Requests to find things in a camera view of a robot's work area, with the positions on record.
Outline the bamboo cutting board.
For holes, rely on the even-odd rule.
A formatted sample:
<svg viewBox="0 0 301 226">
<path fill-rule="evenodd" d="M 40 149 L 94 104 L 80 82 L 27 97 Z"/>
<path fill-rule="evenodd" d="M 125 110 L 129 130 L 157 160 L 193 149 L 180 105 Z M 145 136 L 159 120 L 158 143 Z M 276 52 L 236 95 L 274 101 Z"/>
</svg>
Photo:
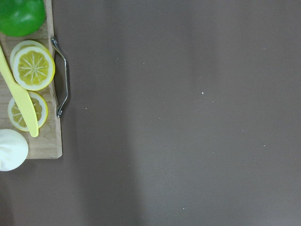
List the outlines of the bamboo cutting board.
<svg viewBox="0 0 301 226">
<path fill-rule="evenodd" d="M 0 45 L 2 47 L 7 64 L 10 65 L 10 54 L 13 47 L 23 40 L 35 40 L 48 48 L 51 56 L 54 56 L 54 49 L 51 45 L 51 37 L 54 36 L 52 1 L 44 1 L 46 19 L 40 29 L 30 35 L 23 37 L 9 37 L 0 34 Z M 8 118 L 8 103 L 12 98 L 3 77 L 0 77 L 0 128 L 14 129 L 20 132 L 27 140 L 29 151 L 27 159 L 57 159 L 62 156 L 61 123 L 56 116 L 58 106 L 55 84 L 52 81 L 47 87 L 38 90 L 48 105 L 48 117 L 46 122 L 39 128 L 39 135 L 32 137 L 29 132 L 16 129 Z"/>
</svg>

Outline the lemon slice stack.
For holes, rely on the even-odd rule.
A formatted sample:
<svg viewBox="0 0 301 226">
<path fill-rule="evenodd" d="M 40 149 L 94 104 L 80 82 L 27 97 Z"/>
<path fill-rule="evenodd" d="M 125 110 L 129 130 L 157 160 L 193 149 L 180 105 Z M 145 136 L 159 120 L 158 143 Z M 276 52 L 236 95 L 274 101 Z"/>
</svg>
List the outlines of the lemon slice stack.
<svg viewBox="0 0 301 226">
<path fill-rule="evenodd" d="M 49 50 L 37 41 L 24 40 L 15 45 L 9 62 L 16 82 L 24 89 L 44 89 L 54 78 L 54 60 Z"/>
</svg>

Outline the green lime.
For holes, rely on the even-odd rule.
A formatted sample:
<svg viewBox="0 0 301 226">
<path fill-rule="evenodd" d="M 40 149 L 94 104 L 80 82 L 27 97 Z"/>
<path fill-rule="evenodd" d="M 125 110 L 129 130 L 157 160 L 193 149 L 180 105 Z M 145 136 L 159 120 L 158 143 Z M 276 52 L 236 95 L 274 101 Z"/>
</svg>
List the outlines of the green lime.
<svg viewBox="0 0 301 226">
<path fill-rule="evenodd" d="M 46 19 L 42 0 L 2 0 L 0 2 L 0 32 L 21 37 L 37 31 Z"/>
</svg>

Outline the yellow plastic knife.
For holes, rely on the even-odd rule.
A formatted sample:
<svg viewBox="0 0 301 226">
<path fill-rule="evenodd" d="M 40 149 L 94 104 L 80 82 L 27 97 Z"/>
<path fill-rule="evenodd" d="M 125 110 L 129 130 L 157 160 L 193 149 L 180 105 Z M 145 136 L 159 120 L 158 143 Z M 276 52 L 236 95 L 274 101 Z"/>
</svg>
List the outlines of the yellow plastic knife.
<svg viewBox="0 0 301 226">
<path fill-rule="evenodd" d="M 37 137 L 39 134 L 38 120 L 30 95 L 27 90 L 16 83 L 2 48 L 0 48 L 0 73 L 20 110 L 30 135 Z"/>
</svg>

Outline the lemon slice upper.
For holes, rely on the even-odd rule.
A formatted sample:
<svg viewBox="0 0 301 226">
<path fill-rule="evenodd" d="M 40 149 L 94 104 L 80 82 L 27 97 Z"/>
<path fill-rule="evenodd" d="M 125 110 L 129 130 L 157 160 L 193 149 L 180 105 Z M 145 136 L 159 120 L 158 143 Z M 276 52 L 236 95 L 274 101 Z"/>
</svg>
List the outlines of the lemon slice upper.
<svg viewBox="0 0 301 226">
<path fill-rule="evenodd" d="M 31 97 L 32 104 L 36 112 L 38 128 L 41 128 L 48 117 L 48 105 L 45 99 L 36 92 L 29 91 L 29 96 Z M 17 129 L 25 132 L 29 131 L 13 98 L 11 98 L 8 104 L 8 118 L 12 125 Z"/>
</svg>

